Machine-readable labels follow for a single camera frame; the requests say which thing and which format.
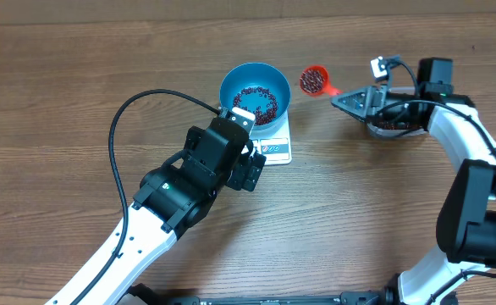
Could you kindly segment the red scoop with blue handle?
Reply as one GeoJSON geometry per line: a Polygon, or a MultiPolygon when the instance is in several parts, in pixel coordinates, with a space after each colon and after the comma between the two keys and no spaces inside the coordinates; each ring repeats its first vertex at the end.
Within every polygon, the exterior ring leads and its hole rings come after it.
{"type": "Polygon", "coordinates": [[[344,93],[331,84],[328,71],[322,65],[312,65],[304,69],[300,75],[299,85],[300,89],[311,97],[323,94],[338,96],[344,93]]]}

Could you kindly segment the red adzuki beans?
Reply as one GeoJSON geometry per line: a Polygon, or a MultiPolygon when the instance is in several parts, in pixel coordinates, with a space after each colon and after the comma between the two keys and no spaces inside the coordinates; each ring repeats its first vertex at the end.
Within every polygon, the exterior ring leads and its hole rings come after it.
{"type": "MultiPolygon", "coordinates": [[[[353,118],[380,130],[410,132],[422,127],[421,108],[413,105],[414,92],[395,91],[388,75],[377,79],[379,86],[344,92],[332,86],[322,66],[311,66],[300,76],[303,93],[312,97],[327,95],[331,105],[353,118]]],[[[257,126],[278,120],[289,107],[291,90],[284,76],[263,64],[245,64],[223,80],[220,102],[255,115],[257,126]]]]}

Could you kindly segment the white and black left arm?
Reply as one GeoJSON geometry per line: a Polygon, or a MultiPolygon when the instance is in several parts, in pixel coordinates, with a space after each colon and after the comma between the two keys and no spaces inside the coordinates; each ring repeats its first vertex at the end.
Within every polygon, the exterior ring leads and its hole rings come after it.
{"type": "Polygon", "coordinates": [[[225,186],[253,191],[265,164],[250,139],[252,116],[217,117],[189,129],[182,150],[148,172],[112,234],[50,299],[115,304],[139,275],[204,219],[225,186]]]}

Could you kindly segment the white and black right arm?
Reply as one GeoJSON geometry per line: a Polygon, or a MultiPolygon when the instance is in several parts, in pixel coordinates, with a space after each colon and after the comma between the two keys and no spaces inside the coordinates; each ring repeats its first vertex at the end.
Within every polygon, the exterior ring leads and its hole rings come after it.
{"type": "Polygon", "coordinates": [[[474,276],[496,279],[496,141],[467,95],[454,92],[453,62],[423,58],[411,71],[413,92],[391,88],[398,56],[371,61],[374,86],[331,95],[334,107],[381,138],[425,132],[444,148],[456,177],[436,224],[437,244],[379,292],[344,292],[341,303],[455,304],[453,293],[474,276]]]}

